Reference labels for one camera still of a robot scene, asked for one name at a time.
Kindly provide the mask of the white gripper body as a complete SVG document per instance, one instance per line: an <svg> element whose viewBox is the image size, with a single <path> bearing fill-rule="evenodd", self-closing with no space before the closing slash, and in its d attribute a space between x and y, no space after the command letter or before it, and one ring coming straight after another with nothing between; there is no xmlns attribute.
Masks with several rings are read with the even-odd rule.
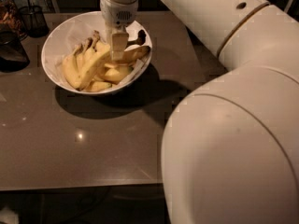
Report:
<svg viewBox="0 0 299 224"><path fill-rule="evenodd" d="M108 30L122 29L135 21L138 0L100 0L100 8Z"/></svg>

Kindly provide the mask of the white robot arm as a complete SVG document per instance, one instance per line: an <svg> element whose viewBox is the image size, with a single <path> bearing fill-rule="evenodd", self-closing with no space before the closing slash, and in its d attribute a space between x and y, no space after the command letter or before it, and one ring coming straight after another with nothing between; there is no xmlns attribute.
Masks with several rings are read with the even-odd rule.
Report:
<svg viewBox="0 0 299 224"><path fill-rule="evenodd" d="M299 224L298 24L266 0L161 0L226 68L162 142L171 224ZM101 0L116 51L137 0Z"/></svg>

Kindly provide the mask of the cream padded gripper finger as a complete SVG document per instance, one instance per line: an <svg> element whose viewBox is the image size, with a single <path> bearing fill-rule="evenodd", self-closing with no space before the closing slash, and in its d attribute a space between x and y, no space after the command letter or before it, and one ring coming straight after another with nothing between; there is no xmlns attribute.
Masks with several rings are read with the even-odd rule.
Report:
<svg viewBox="0 0 299 224"><path fill-rule="evenodd" d="M122 58L128 43L129 34L126 32L111 35L111 58L118 61Z"/></svg>

